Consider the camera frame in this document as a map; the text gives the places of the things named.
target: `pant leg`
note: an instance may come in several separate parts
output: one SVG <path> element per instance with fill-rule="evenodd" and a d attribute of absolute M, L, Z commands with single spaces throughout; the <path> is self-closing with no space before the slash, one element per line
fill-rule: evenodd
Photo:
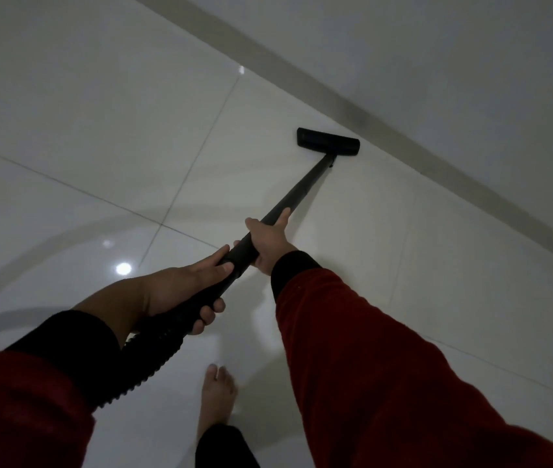
<path fill-rule="evenodd" d="M 232 425 L 212 425 L 196 447 L 195 468 L 259 468 L 240 430 Z"/>

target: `foot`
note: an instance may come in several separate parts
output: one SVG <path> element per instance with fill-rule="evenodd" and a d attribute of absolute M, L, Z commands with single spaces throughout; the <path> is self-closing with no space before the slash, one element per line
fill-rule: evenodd
<path fill-rule="evenodd" d="M 229 421 L 238 389 L 233 376 L 224 366 L 210 364 L 204 375 L 203 393 L 201 396 L 200 416 L 198 418 L 198 434 L 200 440 L 203 433 L 215 424 L 226 424 Z"/>

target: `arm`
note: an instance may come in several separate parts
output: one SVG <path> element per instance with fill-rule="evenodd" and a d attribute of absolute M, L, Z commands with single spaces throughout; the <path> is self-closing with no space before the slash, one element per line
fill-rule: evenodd
<path fill-rule="evenodd" d="M 110 372 L 119 370 L 129 332 L 143 317 L 224 279 L 232 265 L 216 264 L 227 251 L 113 283 L 0 351 L 0 467 L 81 466 L 94 428 L 91 401 Z M 224 302 L 213 307 L 201 309 L 193 334 L 213 322 Z"/>
<path fill-rule="evenodd" d="M 296 401 L 318 468 L 553 467 L 553 443 L 507 425 L 443 354 L 275 227 L 246 222 L 272 275 Z"/>

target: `vacuum nozzle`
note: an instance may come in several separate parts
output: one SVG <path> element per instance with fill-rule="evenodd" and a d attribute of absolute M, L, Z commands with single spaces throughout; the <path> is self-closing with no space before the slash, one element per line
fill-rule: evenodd
<path fill-rule="evenodd" d="M 361 147 L 361 142 L 355 138 L 320 133 L 307 128 L 298 128 L 296 139 L 298 146 L 337 156 L 357 156 Z"/>

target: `floor tile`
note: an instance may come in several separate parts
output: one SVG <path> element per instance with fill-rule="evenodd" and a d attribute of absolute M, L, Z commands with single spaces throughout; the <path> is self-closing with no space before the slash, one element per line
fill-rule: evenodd
<path fill-rule="evenodd" d="M 137 267 L 157 226 L 0 159 L 0 349 Z"/>
<path fill-rule="evenodd" d="M 0 0 L 0 155 L 161 221 L 237 69 L 134 0 Z"/>
<path fill-rule="evenodd" d="M 459 378 L 475 385 L 508 424 L 553 441 L 553 391 L 456 349 L 433 342 Z"/>
<path fill-rule="evenodd" d="M 427 181 L 389 312 L 553 387 L 553 255 Z"/>
<path fill-rule="evenodd" d="M 214 251 L 163 227 L 139 274 L 185 266 Z M 85 466 L 131 467 L 144 459 L 166 466 L 193 466 L 200 387 L 211 362 L 225 364 L 240 385 L 231 423 L 241 429 L 253 451 L 278 453 L 280 466 L 310 459 L 304 438 L 301 442 L 302 422 L 270 285 L 267 277 L 253 271 L 225 293 L 226 311 L 202 335 L 186 337 L 179 352 L 154 377 L 97 411 L 97 430 Z"/>
<path fill-rule="evenodd" d="M 242 76 L 165 223 L 210 244 L 246 234 L 321 159 L 296 145 L 296 128 L 350 135 L 287 93 Z M 362 141 L 340 157 L 291 219 L 289 235 L 379 306 L 389 303 L 417 174 Z"/>

